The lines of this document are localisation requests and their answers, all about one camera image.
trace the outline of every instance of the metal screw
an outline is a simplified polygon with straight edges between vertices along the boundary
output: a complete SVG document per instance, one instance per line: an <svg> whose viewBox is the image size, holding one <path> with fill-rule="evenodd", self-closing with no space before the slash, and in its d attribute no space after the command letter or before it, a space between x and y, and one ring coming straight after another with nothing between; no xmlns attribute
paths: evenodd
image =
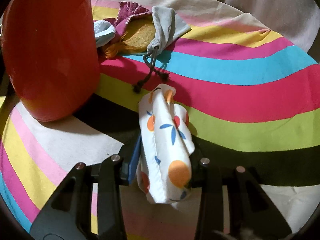
<svg viewBox="0 0 320 240"><path fill-rule="evenodd" d="M239 173L244 173L244 172L245 172L245 168L242 167L242 166L238 166L238 167L236 168L236 170L237 170Z"/></svg>
<svg viewBox="0 0 320 240"><path fill-rule="evenodd" d="M208 158L201 158L200 163L203 165L208 165L210 163L210 160Z"/></svg>
<svg viewBox="0 0 320 240"><path fill-rule="evenodd" d="M115 155L112 155L112 156L111 156L111 160L112 160L113 162L118 162L120 159L121 159L121 157L120 157L120 155L118 155L118 154L115 154Z"/></svg>
<svg viewBox="0 0 320 240"><path fill-rule="evenodd" d="M75 166L75 168L76 168L77 170L81 170L81 169L83 169L84 167L85 167L85 164L84 164L84 163L77 163L76 166Z"/></svg>

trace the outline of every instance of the red cylindrical container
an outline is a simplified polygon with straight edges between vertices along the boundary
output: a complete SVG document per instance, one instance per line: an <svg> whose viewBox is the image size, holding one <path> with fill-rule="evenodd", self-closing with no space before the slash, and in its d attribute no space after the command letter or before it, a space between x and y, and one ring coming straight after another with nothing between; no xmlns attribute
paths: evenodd
<svg viewBox="0 0 320 240"><path fill-rule="evenodd" d="M12 85L34 118L72 114L99 82L91 1L11 0L2 51Z"/></svg>

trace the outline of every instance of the black stripe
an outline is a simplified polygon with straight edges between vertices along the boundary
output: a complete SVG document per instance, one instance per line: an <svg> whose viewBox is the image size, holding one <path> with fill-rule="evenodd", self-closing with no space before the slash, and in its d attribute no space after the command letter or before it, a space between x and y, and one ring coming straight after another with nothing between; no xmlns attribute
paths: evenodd
<svg viewBox="0 0 320 240"><path fill-rule="evenodd" d="M74 115L94 129L126 143L137 136L138 113L98 95ZM204 156L222 167L250 168L262 184L311 186L320 184L320 146L277 152L240 152L193 137Z"/></svg>

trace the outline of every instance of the light blue cloth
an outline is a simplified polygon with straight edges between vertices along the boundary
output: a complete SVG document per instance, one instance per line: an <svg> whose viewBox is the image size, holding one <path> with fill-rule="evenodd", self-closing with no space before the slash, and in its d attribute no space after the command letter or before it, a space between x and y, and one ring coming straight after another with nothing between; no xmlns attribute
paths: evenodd
<svg viewBox="0 0 320 240"><path fill-rule="evenodd" d="M93 27L97 48L106 45L116 35L116 29L110 22L96 21L93 23Z"/></svg>
<svg viewBox="0 0 320 240"><path fill-rule="evenodd" d="M191 30L191 27L172 8L153 6L152 19L156 34L147 48L149 54L158 47L157 55L159 55L177 38Z"/></svg>

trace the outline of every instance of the rainbow striped blanket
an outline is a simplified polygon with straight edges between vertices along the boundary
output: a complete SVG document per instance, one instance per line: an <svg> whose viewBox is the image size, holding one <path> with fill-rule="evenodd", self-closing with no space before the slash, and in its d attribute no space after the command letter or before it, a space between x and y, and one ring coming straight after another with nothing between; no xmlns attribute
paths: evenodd
<svg viewBox="0 0 320 240"><path fill-rule="evenodd" d="M120 1L92 0L94 20L116 17ZM156 67L170 72L168 85L188 110L196 143L221 166L254 167L299 230L320 200L319 65L252 15L218 1L132 1L171 7L191 26ZM136 134L138 102L161 82L152 76L141 94L132 91L149 70L142 56L100 58L100 69L92 98L59 122L39 123L16 98L1 98L0 194L26 231L75 163L99 163ZM128 238L192 240L200 194L195 189L184 202L150 205L136 183L122 187ZM96 201L95 187L94 233Z"/></svg>

